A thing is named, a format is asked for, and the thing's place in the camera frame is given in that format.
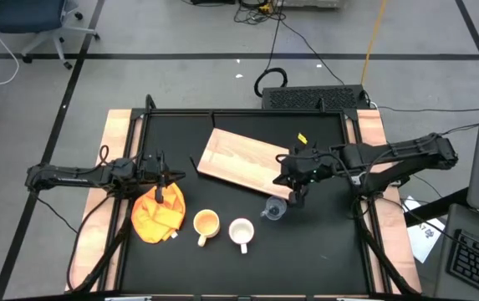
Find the yellow cup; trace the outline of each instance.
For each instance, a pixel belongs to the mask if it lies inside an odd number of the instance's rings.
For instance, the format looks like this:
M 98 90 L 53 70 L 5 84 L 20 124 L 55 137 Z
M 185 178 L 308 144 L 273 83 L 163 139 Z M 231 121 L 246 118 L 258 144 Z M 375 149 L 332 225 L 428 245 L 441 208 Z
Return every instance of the yellow cup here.
M 216 236 L 221 229 L 219 216 L 213 210 L 209 209 L 198 212 L 192 223 L 196 232 L 200 234 L 200 238 L 198 238 L 198 246 L 200 247 L 204 247 L 206 240 Z

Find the gray floor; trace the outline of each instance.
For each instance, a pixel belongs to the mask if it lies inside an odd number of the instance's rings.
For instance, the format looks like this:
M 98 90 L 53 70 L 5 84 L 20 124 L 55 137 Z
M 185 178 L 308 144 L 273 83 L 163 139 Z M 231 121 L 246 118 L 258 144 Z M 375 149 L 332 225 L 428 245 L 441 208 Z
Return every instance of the gray floor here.
M 96 0 L 81 1 L 87 26 Z M 465 4 L 479 33 L 479 0 Z M 286 23 L 302 33 L 320 53 L 363 54 L 380 7 L 380 0 L 349 0 L 338 12 L 288 11 Z M 267 53 L 275 22 L 247 26 L 232 21 L 235 7 L 197 8 L 180 0 L 106 0 L 91 54 L 217 54 Z M 2 35 L 13 51 L 29 35 Z M 79 52 L 83 38 L 65 37 L 65 50 Z M 279 53 L 308 53 L 302 40 L 281 28 Z M 51 54 L 46 44 L 37 53 Z M 455 1 L 389 1 L 377 38 L 376 54 L 478 54 Z M 215 60 L 85 60 L 52 159 L 53 164 L 92 166 L 99 149 L 107 111 L 142 107 L 154 96 L 161 108 L 259 108 L 253 93 L 263 59 Z M 347 84 L 357 84 L 363 61 L 328 60 Z M 315 59 L 273 60 L 289 74 L 289 85 L 337 84 Z M 14 62 L 0 59 L 0 81 L 13 72 Z M 22 64 L 17 78 L 0 87 L 0 270 L 27 198 L 26 169 L 40 161 L 71 73 L 57 60 Z M 265 86 L 279 84 L 269 76 Z M 365 88 L 379 105 L 396 108 L 479 107 L 479 61 L 375 60 L 369 65 Z M 478 122 L 478 113 L 382 112 L 390 141 L 407 140 L 432 131 Z M 442 195 L 467 186 L 476 131 L 449 137 L 460 154 L 453 171 L 420 175 Z M 405 195 L 433 200 L 437 195 L 412 180 Z M 41 196 L 78 226 L 87 191 L 57 188 Z M 74 234 L 38 204 L 25 237 L 5 298 L 62 293 L 64 273 Z M 434 256 L 419 265 L 427 293 L 433 289 Z

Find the yellow cable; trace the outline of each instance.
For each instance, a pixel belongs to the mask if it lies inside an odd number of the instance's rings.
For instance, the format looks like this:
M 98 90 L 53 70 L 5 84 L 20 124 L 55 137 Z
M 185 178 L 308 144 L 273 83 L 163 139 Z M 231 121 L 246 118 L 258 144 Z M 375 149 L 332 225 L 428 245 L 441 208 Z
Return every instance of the yellow cable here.
M 375 29 L 373 29 L 373 37 L 371 37 L 371 40 L 369 41 L 369 47 L 367 48 L 367 54 L 365 55 L 364 70 L 362 70 L 362 80 L 360 81 L 362 85 L 364 85 L 364 82 L 365 82 L 365 75 L 367 74 L 367 66 L 369 65 L 369 55 L 371 54 L 371 49 L 373 48 L 373 43 L 375 42 L 376 34 L 379 32 L 380 21 L 382 21 L 382 15 L 384 15 L 384 10 L 386 8 L 387 2 L 388 2 L 387 0 L 382 0 L 382 4 L 380 4 L 380 12 L 379 12 L 379 16 L 376 18 Z

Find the white paper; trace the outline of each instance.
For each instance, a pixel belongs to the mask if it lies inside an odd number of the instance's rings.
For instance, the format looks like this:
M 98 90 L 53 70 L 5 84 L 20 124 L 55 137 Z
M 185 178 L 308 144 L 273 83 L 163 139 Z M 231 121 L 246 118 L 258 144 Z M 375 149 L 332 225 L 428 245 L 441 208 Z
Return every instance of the white paper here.
M 414 199 L 412 196 L 408 196 L 405 202 L 406 206 L 410 210 L 421 206 L 420 203 L 413 200 Z M 428 222 L 438 227 L 442 231 L 446 227 L 436 218 L 431 219 Z M 440 238 L 441 233 L 435 228 L 431 227 L 431 225 L 422 223 L 420 225 L 409 227 L 408 236 L 410 237 L 410 244 L 412 246 L 412 252 L 414 253 L 415 259 L 419 260 L 421 263 L 424 263 L 426 258 L 429 256 L 429 253 L 432 251 L 435 243 L 438 241 L 438 238 Z

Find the office chair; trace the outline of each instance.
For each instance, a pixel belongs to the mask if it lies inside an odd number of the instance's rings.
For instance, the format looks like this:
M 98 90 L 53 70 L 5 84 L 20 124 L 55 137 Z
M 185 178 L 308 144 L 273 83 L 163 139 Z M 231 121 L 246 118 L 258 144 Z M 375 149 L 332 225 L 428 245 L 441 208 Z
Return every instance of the office chair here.
M 64 22 L 70 14 L 78 20 L 83 14 L 76 12 L 76 3 L 70 0 L 0 0 L 0 33 L 36 33 L 35 39 L 22 50 L 22 61 L 30 64 L 33 59 L 29 52 L 47 39 L 52 39 L 59 58 L 66 69 L 72 64 L 64 58 L 64 32 L 90 33 L 96 40 L 99 35 L 94 29 L 65 26 Z

